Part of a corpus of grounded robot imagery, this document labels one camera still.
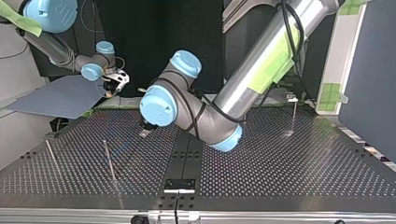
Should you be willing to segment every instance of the metal clamp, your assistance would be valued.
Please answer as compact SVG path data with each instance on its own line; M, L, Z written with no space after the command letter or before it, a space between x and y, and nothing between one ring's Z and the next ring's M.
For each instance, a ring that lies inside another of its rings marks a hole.
M223 12L223 33L236 24L252 8L259 5L269 5L275 7L280 0L233 0Z

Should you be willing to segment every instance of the wire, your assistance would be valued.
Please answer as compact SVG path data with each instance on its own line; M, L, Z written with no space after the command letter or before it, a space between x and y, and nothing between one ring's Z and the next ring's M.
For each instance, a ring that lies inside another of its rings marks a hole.
M83 17L83 12L84 12L84 7L85 7L86 3L87 3L87 0L84 0L84 2L82 3L82 6L81 6L81 10L79 11L79 19L81 20L82 26L84 27L85 30L87 30L89 32L92 32L92 33L103 33L104 31L92 30L92 29L88 28L87 25L85 24L84 17Z
M62 123L62 118L58 118L58 123L56 124L55 132L59 132L61 130L61 123Z
M96 90L97 90L97 92L99 93L99 95L100 96L102 96L102 97L105 97L106 99L111 99L111 98L113 98L115 95L113 95L112 97L108 97L108 96L106 96L106 94L105 93L101 93L100 91L99 91L99 88L98 87L103 87L102 85L97 85L96 83L94 83L95 84L95 86L96 86Z
M119 59L122 61L122 67L120 68L120 70L122 70L125 67L125 60L121 57L115 57L115 59Z
M334 224L346 224L344 220L337 220Z
M288 34L288 39L289 39L289 42L290 42L291 51L293 53L292 59L294 61L294 66L295 66L295 70L296 70L296 73L297 73L297 77L300 79L301 85L303 86L303 89L306 92L306 95L310 98L310 100L312 101L312 103L316 107L317 104L315 103L314 98L312 98L310 96L309 92L306 90L306 87L305 87L303 79L302 79L301 58L300 58L300 53L299 52L302 49L303 43L304 43L304 27L303 27L303 24L302 24L299 16L297 15L297 13L293 9L293 7L291 7L290 5L286 4L286 0L282 0L280 4L281 4L281 8L282 8L282 13L283 13L283 20L285 22L286 31L287 31L287 34ZM288 12L295 19L297 27L298 27L299 32L300 32L300 41L299 41L298 49L296 48L296 46L294 44L293 34L291 32L289 18L288 18Z
M27 50L27 47L29 47L28 43L26 43L26 46L24 47L24 49L21 52L13 54L13 55L6 56L6 57L1 57L0 60L9 59L9 58L15 58L17 56L20 56L21 54L23 54Z
M166 79L166 78L157 77L157 78L155 78L154 80L152 80L151 84L153 84L154 82L156 82L156 81L158 81L158 80L164 81L164 82L166 82L167 84L169 84L170 86L172 86L172 88L175 89L175 91L177 91L177 93L180 95L180 97L182 98L184 104L186 105L187 109L189 110L189 113L190 113L190 116L191 116L191 122L192 122L192 125L193 125L194 130L195 130L195 137L196 137L198 140L200 140L199 131L198 131L198 123L197 123L197 120L195 120L194 113L193 113L193 111L192 111L191 105L190 105L189 101L187 100L186 96L185 96L185 95L183 94L183 92L177 87L177 85L175 85L175 83L173 83L172 81L170 81L170 80L168 80L168 79Z
M256 110L256 112L254 112L252 118L255 118L256 115L259 113L260 108L262 108L262 105L264 104L265 100L268 98L268 95L270 94L270 91L273 89L273 87L274 87L274 84L272 84L270 86L270 88L267 90L267 92L264 94L264 96L262 97L262 101L260 102L259 106L257 106L257 110Z
M207 98L207 96L205 96L202 91L198 91L195 90L195 92L197 92L200 96L202 96L207 103L212 106L219 114L221 114L224 118L234 122L234 123L245 123L247 120L246 119L235 119L233 117L231 117L230 115L224 113L217 105L215 105L212 101L209 100L209 98Z

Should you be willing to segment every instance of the green tape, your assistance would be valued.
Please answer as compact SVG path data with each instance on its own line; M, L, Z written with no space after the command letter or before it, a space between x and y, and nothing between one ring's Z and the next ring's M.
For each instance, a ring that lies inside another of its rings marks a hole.
M3 0L0 0L0 16L14 23L24 31L34 34L39 37L43 29L38 21L26 18L14 11L9 5Z
M341 7L340 14L346 15L359 15L361 12L361 6L364 4L363 0L346 0Z
M294 43L298 45L300 33L295 26L292 25L290 28ZM251 90L259 94L265 92L273 82L277 83L294 65L291 59L293 53L287 33L285 32L276 40L277 43L272 49L268 49L270 50L268 56L248 84Z
M337 108L341 96L341 84L323 83L322 93L319 99L318 110L333 112Z

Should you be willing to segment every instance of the yellow-green label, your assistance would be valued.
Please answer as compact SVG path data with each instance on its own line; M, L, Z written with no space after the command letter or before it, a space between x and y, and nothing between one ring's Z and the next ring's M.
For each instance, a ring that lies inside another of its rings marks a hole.
M297 47L300 33L295 26L292 25L290 28ZM278 82L293 67L291 59L293 53L286 30L284 34L281 34L281 37L277 37L274 41L276 41L272 43L274 47L268 46L267 48L267 50L271 50L269 56L263 60L248 85L250 89L260 94L265 92L272 82Z
M24 31L34 34L39 37L43 29L38 21L26 18L14 11L9 5L3 0L0 0L0 16L14 23Z

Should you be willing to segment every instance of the black curtain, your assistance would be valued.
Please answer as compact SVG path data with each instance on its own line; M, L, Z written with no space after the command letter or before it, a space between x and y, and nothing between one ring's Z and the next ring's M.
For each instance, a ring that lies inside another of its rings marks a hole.
M203 71L194 87L219 91L223 80L222 0L96 0L106 39L132 80L123 97L142 96L178 49L194 53Z

